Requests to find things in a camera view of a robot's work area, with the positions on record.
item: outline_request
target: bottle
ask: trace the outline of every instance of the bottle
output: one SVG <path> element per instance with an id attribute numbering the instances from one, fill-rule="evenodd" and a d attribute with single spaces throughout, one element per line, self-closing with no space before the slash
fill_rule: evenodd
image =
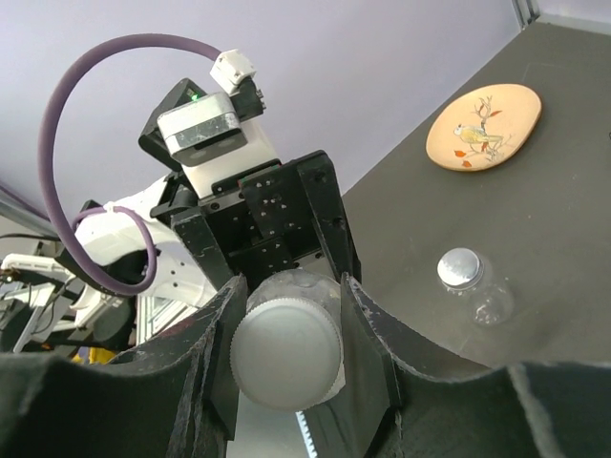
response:
<path id="1" fill-rule="evenodd" d="M 437 274 L 446 291 L 467 305 L 476 324 L 501 324 L 514 312 L 506 281 L 495 274 L 487 259 L 469 248 L 454 248 L 443 255 Z"/>
<path id="2" fill-rule="evenodd" d="M 340 285 L 302 269 L 252 293 L 231 344 L 236 384 L 254 403 L 298 412 L 344 386 Z"/>

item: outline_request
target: oval plate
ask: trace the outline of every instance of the oval plate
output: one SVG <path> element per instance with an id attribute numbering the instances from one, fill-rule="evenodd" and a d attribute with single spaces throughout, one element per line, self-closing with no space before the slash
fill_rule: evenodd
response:
<path id="1" fill-rule="evenodd" d="M 541 100 L 526 86 L 495 84 L 452 102 L 432 124 L 427 154 L 445 169 L 485 170 L 524 144 L 541 115 Z"/>

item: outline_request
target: dark gray table surface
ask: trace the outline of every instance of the dark gray table surface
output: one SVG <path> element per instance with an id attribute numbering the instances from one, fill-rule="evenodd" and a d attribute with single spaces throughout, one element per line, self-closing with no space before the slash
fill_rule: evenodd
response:
<path id="1" fill-rule="evenodd" d="M 524 84 L 543 102 L 508 162 L 473 174 L 434 165 L 425 141 L 440 107 L 347 193 L 364 286 L 416 331 L 483 364 L 610 361 L 611 36 L 535 23 L 450 101 L 495 83 Z M 441 290 L 437 261 L 456 246 L 508 279 L 509 322 L 478 328 Z"/>

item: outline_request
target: metal cap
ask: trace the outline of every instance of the metal cap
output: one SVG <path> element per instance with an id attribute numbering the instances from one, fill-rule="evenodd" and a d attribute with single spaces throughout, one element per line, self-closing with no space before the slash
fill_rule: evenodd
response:
<path id="1" fill-rule="evenodd" d="M 323 307 L 300 298 L 264 302 L 234 334 L 231 368 L 251 401 L 285 411 L 322 402 L 338 377 L 341 336 Z"/>
<path id="2" fill-rule="evenodd" d="M 450 288 L 461 288 L 478 280 L 483 271 L 477 253 L 469 248 L 454 248 L 437 264 L 439 279 Z"/>

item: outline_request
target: bird illustration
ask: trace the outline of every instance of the bird illustration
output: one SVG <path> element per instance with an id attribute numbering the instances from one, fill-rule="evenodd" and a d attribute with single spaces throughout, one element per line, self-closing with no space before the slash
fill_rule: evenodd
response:
<path id="1" fill-rule="evenodd" d="M 503 141 L 501 135 L 488 135 L 482 127 L 475 126 L 463 126 L 458 124 L 458 127 L 454 129 L 454 134 L 460 136 L 460 139 L 465 143 L 477 144 L 477 143 L 499 143 Z"/>

